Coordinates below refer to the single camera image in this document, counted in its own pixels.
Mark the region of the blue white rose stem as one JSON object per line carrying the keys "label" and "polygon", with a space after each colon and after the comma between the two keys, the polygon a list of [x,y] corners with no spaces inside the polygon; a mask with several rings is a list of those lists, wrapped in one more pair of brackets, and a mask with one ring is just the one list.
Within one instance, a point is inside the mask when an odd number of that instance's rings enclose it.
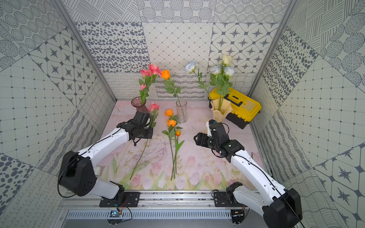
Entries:
{"label": "blue white rose stem", "polygon": [[219,97],[219,105],[218,110],[221,110],[222,102],[223,102],[223,86],[224,86],[224,76],[222,71],[222,65],[215,66],[211,68],[211,82],[212,86],[217,86],[216,93],[220,96]]}

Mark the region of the pink tulip flower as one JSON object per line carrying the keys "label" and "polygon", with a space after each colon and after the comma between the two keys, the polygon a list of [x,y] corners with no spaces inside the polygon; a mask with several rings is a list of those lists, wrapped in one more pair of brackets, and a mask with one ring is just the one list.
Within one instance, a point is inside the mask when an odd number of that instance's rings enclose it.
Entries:
{"label": "pink tulip flower", "polygon": [[141,97],[141,104],[144,105],[146,102],[147,94],[145,92],[145,89],[147,88],[146,84],[142,84],[140,87],[140,97]]}

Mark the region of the pink rose stem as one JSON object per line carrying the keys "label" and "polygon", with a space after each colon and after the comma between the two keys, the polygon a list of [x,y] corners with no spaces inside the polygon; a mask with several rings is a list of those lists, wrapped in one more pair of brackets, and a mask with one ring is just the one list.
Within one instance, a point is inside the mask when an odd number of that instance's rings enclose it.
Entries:
{"label": "pink rose stem", "polygon": [[158,65],[155,65],[155,64],[150,64],[148,65],[149,69],[148,71],[151,73],[151,77],[152,77],[152,82],[151,82],[151,85],[153,83],[156,82],[156,78],[161,76],[162,74],[162,70],[160,69],[160,67]]}
{"label": "pink rose stem", "polygon": [[148,70],[141,70],[141,74],[142,74],[142,78],[140,78],[138,82],[139,82],[140,86],[142,84],[146,84],[147,88],[145,89],[145,92],[148,96],[149,87],[151,86],[151,82],[152,82],[151,73]]}

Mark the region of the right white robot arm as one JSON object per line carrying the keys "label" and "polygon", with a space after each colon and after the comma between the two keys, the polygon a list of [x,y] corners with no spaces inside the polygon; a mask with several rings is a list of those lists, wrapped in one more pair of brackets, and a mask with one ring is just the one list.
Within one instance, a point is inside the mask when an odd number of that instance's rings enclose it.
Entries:
{"label": "right white robot arm", "polygon": [[258,191],[255,193],[235,182],[226,188],[227,200],[249,207],[263,217],[269,228],[292,228],[300,223],[303,216],[299,193],[294,188],[285,188],[261,169],[241,143],[229,138],[225,123],[210,120],[206,126],[206,134],[198,133],[194,137],[196,145],[209,148],[216,157],[226,159]]}

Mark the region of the orange rose large stem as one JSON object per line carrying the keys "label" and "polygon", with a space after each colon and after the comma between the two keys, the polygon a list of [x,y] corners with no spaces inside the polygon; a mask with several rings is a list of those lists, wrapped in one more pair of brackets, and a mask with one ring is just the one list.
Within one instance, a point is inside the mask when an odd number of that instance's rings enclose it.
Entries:
{"label": "orange rose large stem", "polygon": [[175,85],[175,82],[171,79],[171,75],[170,75],[169,70],[163,70],[162,74],[161,74],[161,78],[164,79],[163,84],[165,86],[166,91],[169,94],[172,94],[173,97],[177,98],[178,105],[182,106],[182,104],[180,102],[180,99],[179,99],[179,94],[181,92],[181,87]]}

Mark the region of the pink rosebud flower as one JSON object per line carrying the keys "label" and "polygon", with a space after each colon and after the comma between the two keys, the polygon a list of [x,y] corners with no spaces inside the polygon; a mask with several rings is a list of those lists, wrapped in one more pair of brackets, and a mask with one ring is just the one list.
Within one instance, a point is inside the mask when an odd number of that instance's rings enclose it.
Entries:
{"label": "pink rosebud flower", "polygon": [[[151,117],[150,122],[148,124],[148,127],[149,127],[148,129],[152,130],[156,126],[156,119],[159,115],[159,105],[156,104],[156,103],[151,103],[149,108],[148,108],[148,113],[150,114],[150,117]],[[139,162],[140,162],[140,160],[142,159],[142,157],[144,155],[144,152],[146,150],[146,147],[147,147],[148,143],[149,143],[149,139],[147,139],[145,144],[144,144],[144,148],[143,148],[142,153],[140,154],[140,157],[139,157],[139,159],[138,159],[138,161],[137,161],[137,163],[136,163],[136,165],[135,165],[135,167],[132,171],[132,174],[130,176],[130,180],[132,180],[132,178],[133,178],[133,176],[136,172],[136,169],[138,168]]]}

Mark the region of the orange tulip flower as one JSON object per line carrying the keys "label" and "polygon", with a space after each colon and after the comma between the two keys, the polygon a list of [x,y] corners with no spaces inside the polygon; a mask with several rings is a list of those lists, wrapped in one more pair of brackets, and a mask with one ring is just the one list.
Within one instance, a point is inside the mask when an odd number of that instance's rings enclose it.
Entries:
{"label": "orange tulip flower", "polygon": [[179,137],[181,136],[181,128],[178,127],[178,129],[175,131],[175,153],[174,153],[174,159],[173,159],[173,171],[172,171],[172,179],[175,179],[175,176],[177,174],[177,160],[178,160],[178,151],[182,147],[184,140],[180,141]]}

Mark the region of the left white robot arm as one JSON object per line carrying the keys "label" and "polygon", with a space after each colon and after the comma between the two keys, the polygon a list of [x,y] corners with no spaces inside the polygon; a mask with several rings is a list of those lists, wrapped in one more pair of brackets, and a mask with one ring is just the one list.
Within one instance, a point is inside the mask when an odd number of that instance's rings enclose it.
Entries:
{"label": "left white robot arm", "polygon": [[78,151],[67,152],[62,159],[58,187],[64,187],[79,197],[100,196],[120,205],[124,201],[124,187],[98,179],[94,168],[111,152],[128,141],[139,142],[153,136],[152,115],[136,112],[134,118],[119,123],[107,136]]}

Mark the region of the cream white rose stem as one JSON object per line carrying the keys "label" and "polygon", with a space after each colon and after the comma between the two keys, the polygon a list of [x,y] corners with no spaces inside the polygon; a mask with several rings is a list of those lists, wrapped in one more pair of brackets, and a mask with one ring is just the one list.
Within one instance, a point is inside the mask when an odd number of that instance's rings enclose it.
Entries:
{"label": "cream white rose stem", "polygon": [[229,55],[222,56],[221,72],[218,76],[218,88],[217,93],[219,98],[219,111],[221,110],[223,98],[229,93],[229,88],[232,86],[230,78],[235,73],[235,70],[231,67],[232,57]]}

